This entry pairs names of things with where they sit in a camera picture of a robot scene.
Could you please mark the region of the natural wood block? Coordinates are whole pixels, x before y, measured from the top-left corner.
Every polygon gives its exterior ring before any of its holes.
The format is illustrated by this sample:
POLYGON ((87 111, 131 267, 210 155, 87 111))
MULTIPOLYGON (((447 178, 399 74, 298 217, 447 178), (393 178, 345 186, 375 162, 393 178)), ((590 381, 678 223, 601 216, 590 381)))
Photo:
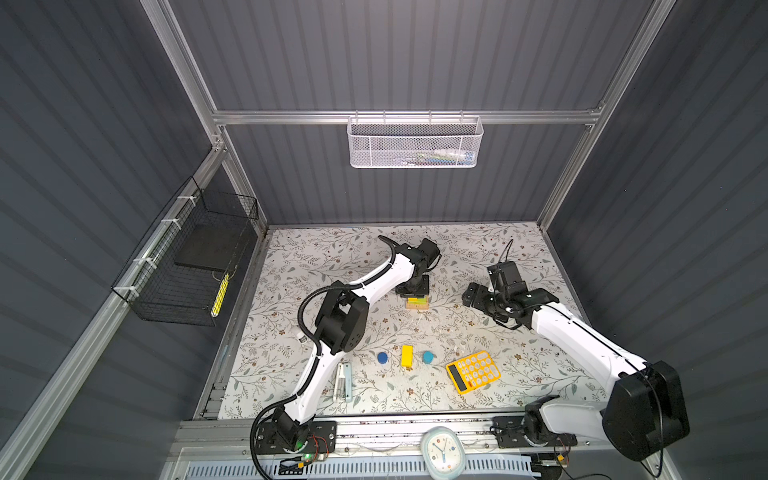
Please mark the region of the natural wood block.
POLYGON ((429 309, 429 299, 427 297, 424 298, 407 298, 406 299, 406 308, 409 310, 428 310, 429 309))

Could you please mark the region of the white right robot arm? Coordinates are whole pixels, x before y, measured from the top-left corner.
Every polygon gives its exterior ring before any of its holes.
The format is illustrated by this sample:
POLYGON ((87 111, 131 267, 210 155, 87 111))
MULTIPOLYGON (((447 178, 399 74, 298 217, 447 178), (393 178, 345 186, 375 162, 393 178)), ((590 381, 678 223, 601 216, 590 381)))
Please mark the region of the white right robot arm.
POLYGON ((609 442, 620 454, 642 461, 690 433, 678 372, 620 347, 570 312, 543 288, 529 289, 517 265, 487 269, 490 283, 472 282, 462 303, 502 327, 525 327, 557 345, 605 390, 604 401, 545 395, 526 405, 513 431, 535 447, 570 446, 577 440, 609 442))

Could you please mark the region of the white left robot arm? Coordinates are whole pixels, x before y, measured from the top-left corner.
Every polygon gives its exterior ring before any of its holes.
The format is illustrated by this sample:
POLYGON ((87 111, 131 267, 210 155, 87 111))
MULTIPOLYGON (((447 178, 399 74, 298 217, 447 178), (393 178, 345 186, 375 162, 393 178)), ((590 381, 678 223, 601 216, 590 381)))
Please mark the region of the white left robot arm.
POLYGON ((310 293, 299 305, 297 322, 312 342, 311 357, 291 395, 275 408, 274 421, 304 426, 316 415, 320 396, 343 357, 363 339, 371 307, 395 290, 416 293, 439 261, 441 252, 429 239, 412 247, 381 235, 389 257, 351 282, 335 281, 310 293))

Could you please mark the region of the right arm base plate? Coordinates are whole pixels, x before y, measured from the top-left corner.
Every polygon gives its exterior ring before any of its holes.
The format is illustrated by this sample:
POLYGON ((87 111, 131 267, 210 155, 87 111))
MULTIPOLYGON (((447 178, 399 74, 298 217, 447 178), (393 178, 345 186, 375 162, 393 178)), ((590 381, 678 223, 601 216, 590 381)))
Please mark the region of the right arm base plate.
POLYGON ((491 420, 490 433, 501 448, 522 447, 574 447, 578 444, 575 435, 554 433, 542 420, 535 416, 496 416, 491 420))

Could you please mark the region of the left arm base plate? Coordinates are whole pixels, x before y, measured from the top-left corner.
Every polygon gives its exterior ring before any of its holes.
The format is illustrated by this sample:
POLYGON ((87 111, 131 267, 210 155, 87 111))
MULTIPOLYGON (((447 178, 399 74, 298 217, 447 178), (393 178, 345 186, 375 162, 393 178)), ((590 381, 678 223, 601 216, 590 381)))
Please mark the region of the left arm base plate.
POLYGON ((337 427, 338 423, 335 421, 311 422, 306 441, 299 449, 283 439, 275 424, 268 420, 259 424, 252 443, 259 455, 333 453, 336 448, 337 427))

